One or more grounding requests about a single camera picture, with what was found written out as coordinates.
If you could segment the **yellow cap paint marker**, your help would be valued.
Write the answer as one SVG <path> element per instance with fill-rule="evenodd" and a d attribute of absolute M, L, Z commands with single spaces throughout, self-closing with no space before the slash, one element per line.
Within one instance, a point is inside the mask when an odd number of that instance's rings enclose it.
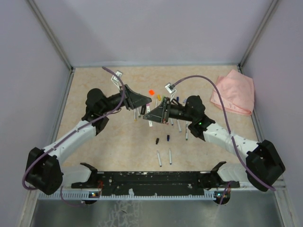
<path fill-rule="evenodd" d="M 137 121 L 138 118 L 138 112 L 137 109 L 134 109 L 134 121 Z"/>

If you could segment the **pink cap white marker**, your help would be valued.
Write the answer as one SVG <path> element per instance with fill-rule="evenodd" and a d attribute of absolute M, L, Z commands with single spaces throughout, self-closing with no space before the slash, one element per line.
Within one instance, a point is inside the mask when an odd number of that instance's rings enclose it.
<path fill-rule="evenodd" d="M 147 106 L 146 106 L 146 111 L 147 111 L 147 118 L 148 118 L 148 123 L 149 123 L 149 127 L 152 127 L 153 126 L 153 124 L 152 124 L 152 121 L 150 120 L 150 115 L 149 115 L 149 113 L 150 113 L 150 105 L 149 104 L 147 104 Z"/>

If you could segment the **orange highlighter cap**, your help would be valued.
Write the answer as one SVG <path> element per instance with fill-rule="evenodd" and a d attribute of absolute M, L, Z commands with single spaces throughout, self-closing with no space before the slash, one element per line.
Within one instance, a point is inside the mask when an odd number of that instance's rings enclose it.
<path fill-rule="evenodd" d="M 151 89 L 151 90 L 149 90 L 149 94 L 152 96 L 155 94 L 155 92 Z"/>

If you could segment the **lilac cap paint marker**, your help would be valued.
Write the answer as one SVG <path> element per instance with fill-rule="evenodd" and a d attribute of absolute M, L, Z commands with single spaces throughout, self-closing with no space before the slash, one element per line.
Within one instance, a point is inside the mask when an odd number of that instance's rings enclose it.
<path fill-rule="evenodd" d="M 182 128 L 179 120 L 177 120 L 177 126 L 178 126 L 178 131 L 182 132 Z"/>

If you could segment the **dark green cap marker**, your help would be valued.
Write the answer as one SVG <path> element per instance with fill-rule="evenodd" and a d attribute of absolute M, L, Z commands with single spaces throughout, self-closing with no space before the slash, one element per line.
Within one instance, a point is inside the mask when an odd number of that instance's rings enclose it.
<path fill-rule="evenodd" d="M 186 124 L 185 124 L 185 139 L 186 139 L 186 141 L 188 140 L 188 121 L 186 121 Z"/>

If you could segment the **small blue cap marker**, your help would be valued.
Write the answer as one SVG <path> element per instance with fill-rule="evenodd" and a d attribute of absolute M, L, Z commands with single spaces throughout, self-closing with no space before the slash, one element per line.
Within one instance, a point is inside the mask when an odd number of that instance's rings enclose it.
<path fill-rule="evenodd" d="M 171 152 L 171 148 L 169 148 L 169 164 L 172 165 L 172 152 Z"/>

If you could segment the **black cap white marker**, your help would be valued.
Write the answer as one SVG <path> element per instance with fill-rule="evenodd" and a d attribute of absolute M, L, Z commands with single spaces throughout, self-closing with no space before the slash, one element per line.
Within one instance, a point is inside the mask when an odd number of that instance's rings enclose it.
<path fill-rule="evenodd" d="M 162 167 L 162 161 L 158 150 L 157 150 L 157 157 L 158 157 L 159 166 Z"/>

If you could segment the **black orange highlighter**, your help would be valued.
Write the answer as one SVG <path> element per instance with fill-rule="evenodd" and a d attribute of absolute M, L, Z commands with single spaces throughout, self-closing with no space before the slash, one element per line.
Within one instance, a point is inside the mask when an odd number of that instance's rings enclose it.
<path fill-rule="evenodd" d="M 146 106 L 144 105 L 144 106 L 141 107 L 140 114 L 145 115 L 145 113 L 146 113 Z"/>

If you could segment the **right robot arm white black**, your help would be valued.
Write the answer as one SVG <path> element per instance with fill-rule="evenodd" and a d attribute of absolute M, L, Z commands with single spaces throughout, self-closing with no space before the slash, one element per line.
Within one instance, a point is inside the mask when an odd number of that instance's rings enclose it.
<path fill-rule="evenodd" d="M 190 123 L 188 130 L 194 137 L 237 156 L 238 163 L 224 163 L 212 174 L 212 183 L 217 187 L 223 187 L 230 181 L 249 182 L 266 192 L 285 171 L 285 165 L 272 142 L 253 141 L 228 132 L 205 114 L 200 96 L 190 96 L 185 105 L 165 98 L 143 118 L 163 124 L 169 119 L 187 121 Z"/>

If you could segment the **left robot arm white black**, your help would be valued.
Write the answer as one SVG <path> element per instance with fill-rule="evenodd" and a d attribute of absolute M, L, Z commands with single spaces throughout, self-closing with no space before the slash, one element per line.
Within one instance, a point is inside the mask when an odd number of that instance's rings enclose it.
<path fill-rule="evenodd" d="M 98 88 L 91 89 L 85 102 L 86 113 L 79 123 L 52 144 L 43 149 L 35 147 L 29 152 L 22 178 L 23 187 L 28 190 L 38 189 L 46 195 L 51 195 L 62 186 L 96 186 L 98 175 L 92 166 L 79 164 L 62 168 L 61 165 L 82 144 L 104 130 L 109 121 L 108 115 L 122 107 L 135 110 L 150 102 L 151 98 L 132 91 L 128 85 L 109 97 Z"/>

